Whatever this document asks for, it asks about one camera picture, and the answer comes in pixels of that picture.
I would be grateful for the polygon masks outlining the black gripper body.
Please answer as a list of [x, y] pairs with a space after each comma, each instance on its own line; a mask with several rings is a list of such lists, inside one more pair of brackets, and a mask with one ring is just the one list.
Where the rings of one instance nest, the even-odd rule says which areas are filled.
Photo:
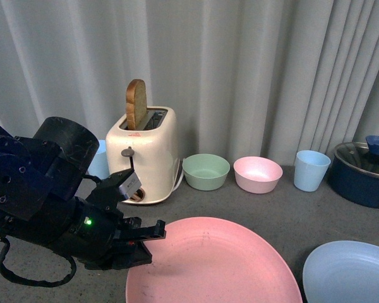
[[119, 238], [120, 231], [130, 219], [118, 210], [122, 201], [118, 185], [131, 170], [113, 173], [99, 181], [87, 199], [76, 199], [76, 218], [66, 234], [63, 247], [67, 254], [78, 259], [88, 270], [120, 270], [112, 268], [112, 248], [117, 243], [128, 242]]

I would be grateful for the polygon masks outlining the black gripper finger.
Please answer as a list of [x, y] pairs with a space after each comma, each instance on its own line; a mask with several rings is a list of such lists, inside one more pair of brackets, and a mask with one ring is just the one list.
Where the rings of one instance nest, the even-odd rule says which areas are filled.
[[152, 254], [142, 241], [128, 241], [112, 248], [112, 268], [132, 268], [150, 264]]
[[140, 219], [130, 219], [120, 231], [119, 238], [124, 241], [149, 241], [164, 239], [166, 235], [165, 221], [157, 220], [151, 227], [142, 227]]

